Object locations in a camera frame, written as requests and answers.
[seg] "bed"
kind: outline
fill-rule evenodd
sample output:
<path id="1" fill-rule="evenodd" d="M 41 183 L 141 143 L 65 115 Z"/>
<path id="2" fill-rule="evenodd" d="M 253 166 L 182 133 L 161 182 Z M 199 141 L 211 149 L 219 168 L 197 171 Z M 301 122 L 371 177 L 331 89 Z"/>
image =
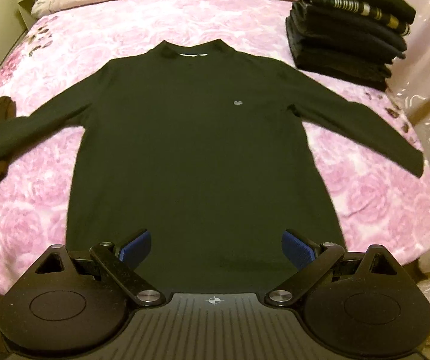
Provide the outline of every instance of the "bed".
<path id="1" fill-rule="evenodd" d="M 45 12 L 0 68 L 0 96 L 28 116 L 110 59 L 162 40 L 221 38 L 238 51 L 294 66 L 286 39 L 289 0 L 109 0 Z M 367 105 L 414 147 L 403 112 L 379 91 L 306 73 L 348 101 Z M 304 122 L 315 162 L 348 249 L 383 244 L 401 264 L 430 249 L 430 167 L 417 179 L 384 157 Z M 22 154 L 0 183 L 0 294 L 46 250 L 65 242 L 70 183 L 83 128 L 65 128 Z"/>

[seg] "shirt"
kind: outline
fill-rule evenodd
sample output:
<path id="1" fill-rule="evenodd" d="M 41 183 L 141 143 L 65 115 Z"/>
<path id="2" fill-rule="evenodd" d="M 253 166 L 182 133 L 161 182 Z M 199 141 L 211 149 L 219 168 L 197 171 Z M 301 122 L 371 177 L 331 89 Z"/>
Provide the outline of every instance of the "shirt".
<path id="1" fill-rule="evenodd" d="M 286 229 L 345 246 L 302 119 L 422 175 L 422 153 L 368 107 L 220 39 L 110 60 L 30 116 L 0 122 L 0 158 L 84 126 L 69 250 L 147 228 L 152 250 L 136 272 L 162 292 L 269 290 L 296 272 L 281 250 Z"/>

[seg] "gray ribbed plate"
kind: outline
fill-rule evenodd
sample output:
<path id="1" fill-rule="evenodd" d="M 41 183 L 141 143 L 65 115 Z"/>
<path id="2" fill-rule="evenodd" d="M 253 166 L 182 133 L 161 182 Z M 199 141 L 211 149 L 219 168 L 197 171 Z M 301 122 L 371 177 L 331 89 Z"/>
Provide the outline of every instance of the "gray ribbed plate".
<path id="1" fill-rule="evenodd" d="M 25 360 L 11 355 L 8 360 Z M 175 294 L 135 313 L 126 329 L 80 360 L 344 360 L 318 345 L 288 310 L 255 294 Z M 420 360 L 416 355 L 407 360 Z"/>

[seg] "bedspread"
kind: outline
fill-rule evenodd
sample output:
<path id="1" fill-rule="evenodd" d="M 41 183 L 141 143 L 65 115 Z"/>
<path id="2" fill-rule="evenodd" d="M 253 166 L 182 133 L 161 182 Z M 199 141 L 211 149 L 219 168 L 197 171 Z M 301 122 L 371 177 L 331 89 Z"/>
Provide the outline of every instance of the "bedspread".
<path id="1" fill-rule="evenodd" d="M 290 7 L 279 0 L 117 0 L 48 15 L 0 68 L 0 96 L 12 97 L 17 115 L 28 116 L 108 60 L 142 54 L 162 40 L 195 45 L 221 38 L 236 50 L 293 66 L 284 23 Z M 307 75 L 372 108 L 422 149 L 403 112 L 384 93 Z M 304 126 L 349 250 L 383 244 L 405 264 L 430 249 L 427 161 L 417 179 L 347 138 L 308 122 Z M 70 127 L 49 137 L 20 155 L 0 183 L 0 294 L 49 245 L 64 243 L 82 134 L 82 127 Z"/>

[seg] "blue pad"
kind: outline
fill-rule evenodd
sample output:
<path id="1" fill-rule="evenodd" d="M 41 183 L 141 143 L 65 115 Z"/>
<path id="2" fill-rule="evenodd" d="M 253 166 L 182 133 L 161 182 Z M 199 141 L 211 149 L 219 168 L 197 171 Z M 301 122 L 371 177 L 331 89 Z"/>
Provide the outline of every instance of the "blue pad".
<path id="1" fill-rule="evenodd" d="M 135 269 L 147 258 L 151 248 L 152 236 L 145 231 L 120 249 L 119 259 L 130 269 Z"/>
<path id="2" fill-rule="evenodd" d="M 315 260 L 315 251 L 288 231 L 282 235 L 282 251 L 299 271 Z"/>

